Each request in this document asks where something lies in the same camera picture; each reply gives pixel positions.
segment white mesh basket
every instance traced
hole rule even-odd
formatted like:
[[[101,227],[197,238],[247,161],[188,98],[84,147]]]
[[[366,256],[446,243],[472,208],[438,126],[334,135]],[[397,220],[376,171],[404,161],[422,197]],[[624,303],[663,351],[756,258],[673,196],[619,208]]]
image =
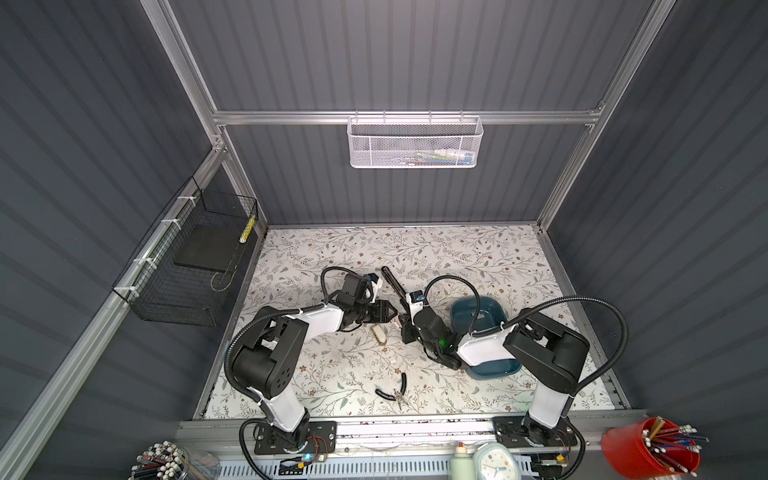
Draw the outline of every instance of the white mesh basket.
[[[354,168],[472,168],[477,164],[480,118],[457,121],[360,122],[350,117],[349,163]]]

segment clock face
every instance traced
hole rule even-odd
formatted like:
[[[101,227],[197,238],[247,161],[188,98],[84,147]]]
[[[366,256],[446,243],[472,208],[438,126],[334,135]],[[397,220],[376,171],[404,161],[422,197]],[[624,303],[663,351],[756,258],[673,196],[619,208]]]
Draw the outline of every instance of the clock face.
[[[515,460],[502,449],[486,450],[478,458],[479,477],[484,480],[515,480],[518,468]]]

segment blue plastic bin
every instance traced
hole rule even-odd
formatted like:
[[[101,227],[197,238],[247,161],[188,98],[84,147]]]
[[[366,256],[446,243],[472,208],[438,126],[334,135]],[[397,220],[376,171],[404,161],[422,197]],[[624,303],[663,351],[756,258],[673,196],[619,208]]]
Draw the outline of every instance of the blue plastic bin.
[[[451,325],[453,331],[464,335],[469,331],[469,322],[475,313],[475,298],[473,296],[458,300],[451,306]],[[475,321],[475,329],[484,330],[501,325],[507,317],[502,306],[489,296],[480,297],[480,314]],[[476,380],[498,379],[512,375],[520,371],[520,362],[517,360],[494,360],[481,363],[467,369],[467,374]]]

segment black mounting plate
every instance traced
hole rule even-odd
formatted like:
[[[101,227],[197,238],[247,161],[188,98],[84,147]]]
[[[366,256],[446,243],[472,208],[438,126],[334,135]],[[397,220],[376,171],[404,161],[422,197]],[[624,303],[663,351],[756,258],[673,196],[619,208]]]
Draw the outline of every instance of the black mounting plate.
[[[496,435],[496,442],[501,443],[505,447],[532,447],[537,445],[532,445],[528,439],[523,434],[521,422],[523,417],[520,415],[514,415],[514,416],[498,416],[493,417],[493,433]],[[576,435],[573,433],[573,431],[568,431],[569,429],[566,428],[564,425],[560,427],[560,430],[565,433],[565,437],[563,437],[562,434],[560,434],[560,439],[563,440],[565,445],[569,445],[571,447],[574,447],[578,445],[578,440],[576,439]],[[553,438],[548,442],[547,445],[544,445],[545,447],[562,447],[563,444],[558,439],[558,437]]]
[[[285,452],[279,449],[275,445],[275,439],[273,437],[275,427],[272,427],[266,423],[258,424],[257,430],[254,435],[256,436],[256,446],[253,448],[254,455],[284,455],[300,454],[300,453],[314,453],[315,442],[310,435],[314,435],[325,440],[325,445],[322,440],[319,442],[319,453],[332,453],[336,450],[336,422],[310,422],[310,432],[307,435],[306,445],[300,452]]]

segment corrugated wall panel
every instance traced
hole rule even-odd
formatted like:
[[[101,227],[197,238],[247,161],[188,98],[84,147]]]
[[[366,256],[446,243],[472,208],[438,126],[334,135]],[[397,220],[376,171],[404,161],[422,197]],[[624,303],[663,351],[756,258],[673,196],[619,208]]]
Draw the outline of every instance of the corrugated wall panel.
[[[171,4],[221,110],[570,110],[650,0]]]
[[[762,468],[768,428],[766,20],[678,2],[551,228],[578,291],[629,318],[632,405],[699,427],[705,462],[743,461],[731,478]]]
[[[367,170],[343,126],[227,129],[276,225],[536,220],[584,130],[488,126],[475,168]]]
[[[0,2],[0,78],[5,443],[210,144],[138,2]],[[221,333],[130,315],[27,478],[125,477],[192,415]]]

